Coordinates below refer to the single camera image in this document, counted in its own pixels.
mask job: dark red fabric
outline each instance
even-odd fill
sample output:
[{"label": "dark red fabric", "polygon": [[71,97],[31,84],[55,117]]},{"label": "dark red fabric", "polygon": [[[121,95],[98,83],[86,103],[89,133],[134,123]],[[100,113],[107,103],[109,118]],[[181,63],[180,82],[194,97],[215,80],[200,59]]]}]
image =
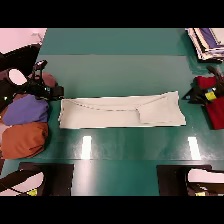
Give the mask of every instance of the dark red fabric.
[{"label": "dark red fabric", "polygon": [[[196,77],[197,83],[201,88],[209,88],[216,84],[215,77]],[[224,128],[224,97],[219,97],[206,105],[209,117],[212,121],[214,129]]]}]

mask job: green table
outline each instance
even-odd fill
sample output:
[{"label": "green table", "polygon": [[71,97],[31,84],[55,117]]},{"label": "green table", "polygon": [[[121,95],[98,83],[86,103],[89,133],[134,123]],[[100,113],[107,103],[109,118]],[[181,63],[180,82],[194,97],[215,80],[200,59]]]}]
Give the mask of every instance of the green table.
[{"label": "green table", "polygon": [[[66,98],[176,90],[181,98],[196,75],[207,74],[184,29],[48,29],[40,59],[48,61],[46,71],[65,87]],[[6,161],[2,176],[19,161],[74,163],[73,195],[158,195],[158,164],[210,163],[223,169],[224,131],[211,129],[200,106],[183,100],[179,105],[186,126],[66,130],[58,127],[60,102],[52,102],[45,151]],[[84,136],[92,137],[87,161],[81,160]],[[191,161],[188,137],[197,139],[201,161]]]}]

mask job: folded white towel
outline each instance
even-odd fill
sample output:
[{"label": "folded white towel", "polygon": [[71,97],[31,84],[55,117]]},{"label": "folded white towel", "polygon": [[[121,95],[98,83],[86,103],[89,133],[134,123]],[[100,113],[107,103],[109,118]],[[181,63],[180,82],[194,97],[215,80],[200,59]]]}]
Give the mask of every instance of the folded white towel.
[{"label": "folded white towel", "polygon": [[63,99],[60,128],[186,125],[178,92],[154,96]]}]

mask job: yellow label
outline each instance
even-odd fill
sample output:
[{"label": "yellow label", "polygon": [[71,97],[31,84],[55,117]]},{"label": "yellow label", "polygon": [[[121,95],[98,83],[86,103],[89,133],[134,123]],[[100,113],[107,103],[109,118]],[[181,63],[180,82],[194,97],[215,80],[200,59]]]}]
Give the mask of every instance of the yellow label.
[{"label": "yellow label", "polygon": [[214,92],[209,92],[209,93],[205,93],[205,96],[208,100],[214,100],[216,99],[215,93]]},{"label": "yellow label", "polygon": [[198,192],[198,193],[195,193],[196,196],[205,196],[205,192]]},{"label": "yellow label", "polygon": [[37,189],[33,189],[31,191],[26,192],[27,194],[31,195],[31,196],[37,196]]}]

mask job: blue cloth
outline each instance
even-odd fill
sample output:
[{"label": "blue cloth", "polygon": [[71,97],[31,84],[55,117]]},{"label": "blue cloth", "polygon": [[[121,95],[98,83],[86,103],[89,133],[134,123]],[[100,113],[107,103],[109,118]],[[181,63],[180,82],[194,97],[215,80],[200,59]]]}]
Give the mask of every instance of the blue cloth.
[{"label": "blue cloth", "polygon": [[31,122],[47,122],[47,111],[48,103],[46,100],[36,100],[35,96],[27,95],[9,104],[3,122],[8,126]]},{"label": "blue cloth", "polygon": [[220,48],[223,47],[223,45],[217,45],[215,38],[213,37],[211,31],[209,28],[199,28],[205,41],[208,43],[210,48]]}]

